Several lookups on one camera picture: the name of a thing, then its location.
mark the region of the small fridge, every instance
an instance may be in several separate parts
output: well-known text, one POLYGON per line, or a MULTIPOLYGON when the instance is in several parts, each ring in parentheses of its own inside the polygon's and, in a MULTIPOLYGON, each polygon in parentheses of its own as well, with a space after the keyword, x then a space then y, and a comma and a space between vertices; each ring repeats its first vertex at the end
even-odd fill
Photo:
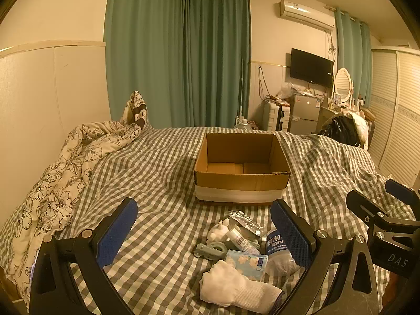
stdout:
POLYGON ((288 131, 295 135, 310 135, 316 131, 321 102, 318 98, 299 93, 290 97, 288 131))

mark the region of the black tv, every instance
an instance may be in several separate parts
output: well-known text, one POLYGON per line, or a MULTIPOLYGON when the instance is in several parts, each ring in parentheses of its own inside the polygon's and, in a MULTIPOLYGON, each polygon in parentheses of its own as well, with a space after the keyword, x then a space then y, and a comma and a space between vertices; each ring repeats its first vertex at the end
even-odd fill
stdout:
POLYGON ((312 53, 291 49, 290 77, 330 88, 334 62, 312 53))

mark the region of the cardboard box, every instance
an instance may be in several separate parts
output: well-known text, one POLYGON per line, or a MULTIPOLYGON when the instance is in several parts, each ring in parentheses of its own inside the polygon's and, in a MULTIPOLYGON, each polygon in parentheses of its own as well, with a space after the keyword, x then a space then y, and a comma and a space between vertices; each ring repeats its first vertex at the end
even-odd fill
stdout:
POLYGON ((270 203, 283 196, 289 177, 276 135, 208 133, 195 163, 195 194, 205 201, 270 203))

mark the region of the wall-mounted air conditioner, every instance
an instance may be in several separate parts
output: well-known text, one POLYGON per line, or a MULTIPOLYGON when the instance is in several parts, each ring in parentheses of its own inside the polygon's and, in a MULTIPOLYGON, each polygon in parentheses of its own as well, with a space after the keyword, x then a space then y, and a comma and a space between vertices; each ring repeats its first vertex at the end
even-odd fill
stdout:
POLYGON ((290 1, 282 0, 280 2, 280 17, 326 32, 331 32, 335 28, 335 18, 333 16, 290 1))

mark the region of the sliding wardrobe door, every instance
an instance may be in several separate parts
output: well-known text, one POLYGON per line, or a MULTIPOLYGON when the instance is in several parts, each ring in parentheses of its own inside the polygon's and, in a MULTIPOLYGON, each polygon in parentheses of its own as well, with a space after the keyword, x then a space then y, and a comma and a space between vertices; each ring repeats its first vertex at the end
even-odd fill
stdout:
POLYGON ((388 142, 397 96, 397 62, 395 51, 372 52, 372 97, 370 108, 376 116, 375 133, 369 153, 380 165, 388 142))
POLYGON ((399 51, 396 55, 397 109, 379 169, 411 187, 420 169, 420 56, 399 51))

